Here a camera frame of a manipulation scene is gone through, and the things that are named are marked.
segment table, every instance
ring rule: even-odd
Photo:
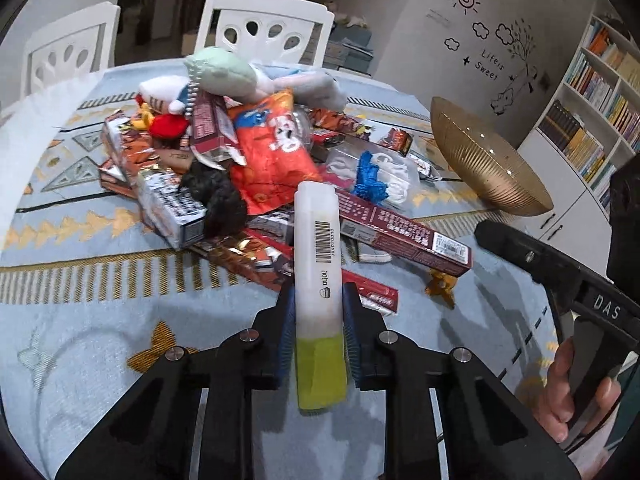
[[[0,128],[0,389],[11,432],[48,478],[139,377],[127,359],[150,348],[160,321],[178,344],[206,349],[250,326],[276,298],[172,251],[140,223],[135,202],[99,187],[102,120],[115,108],[135,109],[140,81],[172,73],[186,73],[180,60],[63,83],[27,98]],[[368,118],[412,128],[428,118],[413,96],[336,78],[352,111]],[[557,346],[544,290],[476,247],[476,223],[501,216],[463,182],[439,182],[421,196],[412,216],[475,251],[473,269],[456,286],[455,310],[424,294],[426,272],[418,265],[362,264],[343,243],[344,266],[399,289],[399,315],[386,319],[389,328],[426,348],[471,348],[527,400]],[[355,480],[382,472],[382,394],[352,388],[329,412],[301,416],[292,375],[278,392],[256,392],[254,405],[257,478]]]

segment screw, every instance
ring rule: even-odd
[[[384,344],[392,345],[398,341],[398,334],[393,330],[383,330],[378,334],[378,339],[380,339]]]
[[[469,361],[471,361],[473,354],[471,353],[471,350],[468,350],[467,348],[463,348],[461,346],[453,351],[453,357],[456,361],[460,361],[461,363],[468,363]]]
[[[164,353],[164,357],[166,357],[169,361],[179,361],[183,356],[184,348],[180,346],[173,346]]]
[[[240,333],[240,340],[245,343],[251,343],[260,337],[260,333],[253,328],[245,328]]]

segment cabinet door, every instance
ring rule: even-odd
[[[585,192],[542,241],[606,276],[611,226],[590,193]]]
[[[521,219],[521,224],[526,225],[529,234],[540,239],[578,200],[585,187],[566,159],[539,131],[534,129],[527,136],[518,148],[518,153],[538,174],[554,201],[552,211]]]

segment gold bowl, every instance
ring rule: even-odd
[[[529,164],[481,118],[434,97],[431,127],[444,158],[480,198],[518,216],[553,209],[545,185]]]

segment black plush toy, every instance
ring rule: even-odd
[[[207,208],[204,221],[207,238],[235,234],[245,226],[246,202],[223,171],[194,160],[182,176],[180,188],[183,187]]]

